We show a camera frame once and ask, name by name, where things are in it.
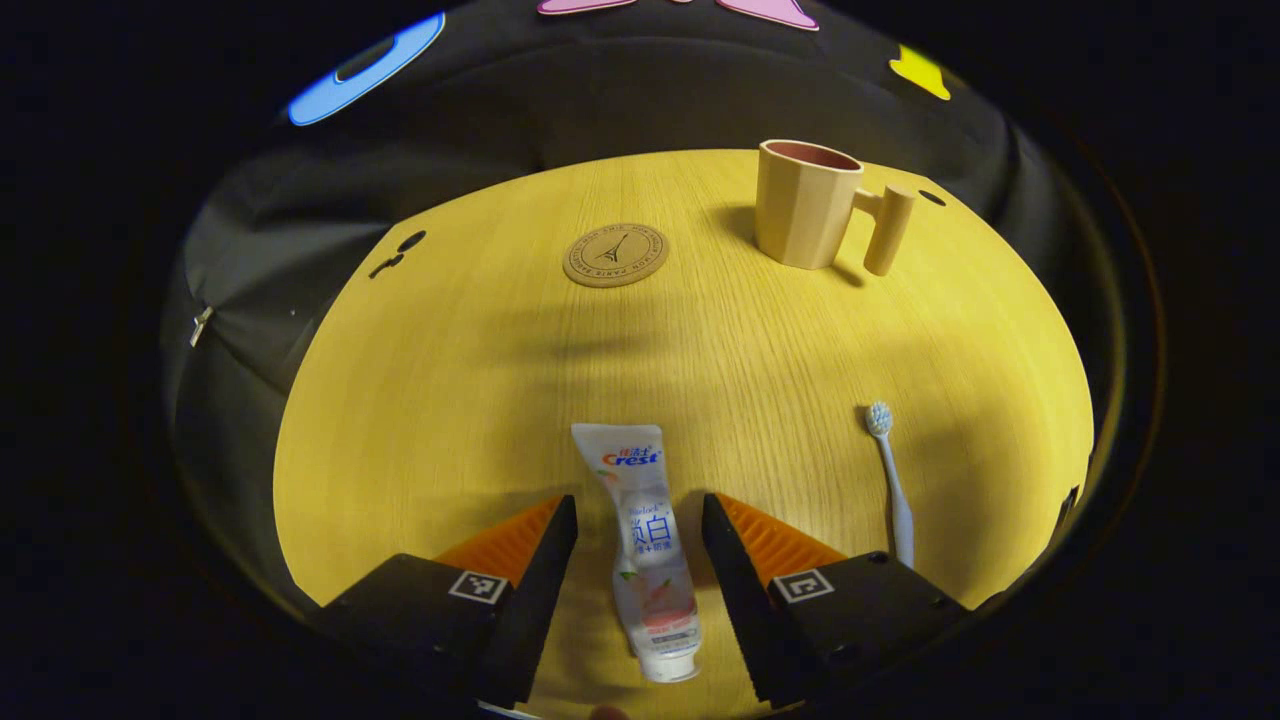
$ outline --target blue shape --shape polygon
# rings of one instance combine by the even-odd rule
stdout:
[[[396,33],[392,49],[356,76],[339,81],[334,69],[289,102],[289,120],[296,126],[310,126],[351,105],[410,64],[435,42],[442,29],[444,13]]]

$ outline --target wooden table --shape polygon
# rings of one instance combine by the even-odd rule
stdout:
[[[966,606],[1044,548],[1093,443],[1084,369],[1048,293],[933,182],[892,273],[863,270],[855,213],[833,268],[751,243],[756,152],[696,150],[559,168],[390,229],[342,291],[289,395],[275,462],[280,544],[320,603],[396,552],[431,557],[553,493],[580,534],[530,712],[749,716],[755,701],[701,547],[721,491],[850,555],[888,548],[886,480],[855,407],[884,400],[916,565]],[[636,284],[588,288],[575,238],[631,222],[671,241]],[[416,231],[403,260],[370,273]],[[616,620],[613,509],[573,421],[657,423],[705,630],[701,674],[646,684]]]

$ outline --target black fabric backdrop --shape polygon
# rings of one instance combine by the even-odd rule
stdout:
[[[934,179],[1053,295],[1101,414],[1108,338],[1089,220],[1071,188],[963,81],[947,77],[943,102],[890,69],[896,41],[806,10],[819,32],[709,1],[547,18],[529,0],[479,0],[335,115],[298,128],[282,111],[196,218],[161,329],[178,461],[227,550],[297,607],[315,607],[275,534],[275,438],[316,328],[383,233],[467,192],[599,158],[794,137]],[[192,348],[206,306],[214,315]]]

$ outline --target mug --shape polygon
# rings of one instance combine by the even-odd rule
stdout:
[[[858,187],[863,164],[844,152],[797,140],[760,143],[755,186],[755,242],[783,265],[815,270],[835,261],[854,210],[876,218],[863,266],[888,273],[902,243],[915,192],[895,186],[884,195]]]

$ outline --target coaster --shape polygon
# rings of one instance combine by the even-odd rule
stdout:
[[[631,284],[658,272],[668,247],[667,237],[649,225],[604,225],[570,246],[564,274],[586,287]]]

